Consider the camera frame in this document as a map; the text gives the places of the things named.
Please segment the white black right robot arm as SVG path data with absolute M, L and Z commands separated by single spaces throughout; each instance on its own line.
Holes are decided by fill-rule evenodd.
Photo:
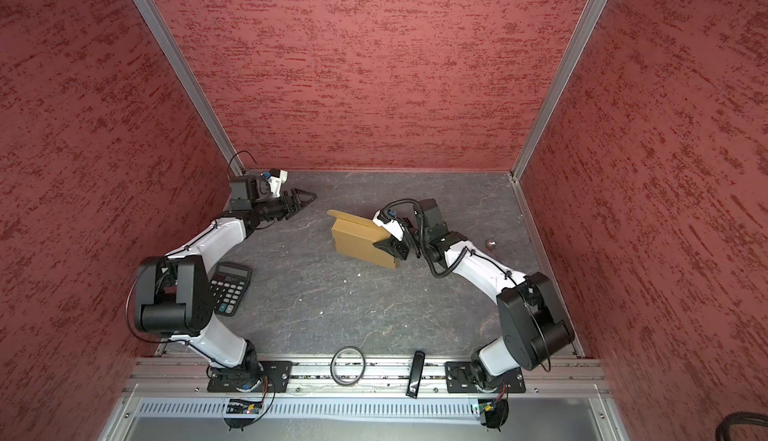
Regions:
M 489 380 L 514 369 L 551 369 L 551 357 L 575 341 L 575 331 L 553 281 L 526 274 L 483 252 L 448 228 L 433 199 L 388 203 L 375 225 L 425 259 L 435 278 L 457 275 L 494 301 L 501 335 L 473 355 L 477 377 Z

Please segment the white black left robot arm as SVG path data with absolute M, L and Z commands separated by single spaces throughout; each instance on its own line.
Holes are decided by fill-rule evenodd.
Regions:
M 268 388 L 253 343 L 223 322 L 237 312 L 253 270 L 223 257 L 254 232 L 316 200 L 313 192 L 283 189 L 286 180 L 279 169 L 231 178 L 227 208 L 186 244 L 143 260 L 127 297 L 129 332 L 143 342 L 179 343 L 200 355 L 212 391 Z

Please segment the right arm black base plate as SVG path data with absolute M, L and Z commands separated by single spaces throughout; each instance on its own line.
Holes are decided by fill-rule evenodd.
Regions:
M 451 394 L 510 394 L 526 392 L 522 370 L 515 368 L 501 375 L 488 374 L 478 361 L 449 361 L 444 365 L 447 390 Z

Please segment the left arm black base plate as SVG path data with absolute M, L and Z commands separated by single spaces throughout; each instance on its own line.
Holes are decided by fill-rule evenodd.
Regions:
M 284 393 L 292 367 L 290 361 L 261 361 L 251 372 L 240 368 L 210 367 L 207 371 L 207 391 L 241 395 L 255 395 L 264 390 Z

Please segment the brown cardboard box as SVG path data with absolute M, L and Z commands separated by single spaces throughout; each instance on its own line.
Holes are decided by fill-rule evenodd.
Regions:
M 335 219 L 331 234 L 338 253 L 383 268 L 396 269 L 396 258 L 375 246 L 379 241 L 389 240 L 388 231 L 370 219 L 342 211 L 328 210 L 327 214 Z

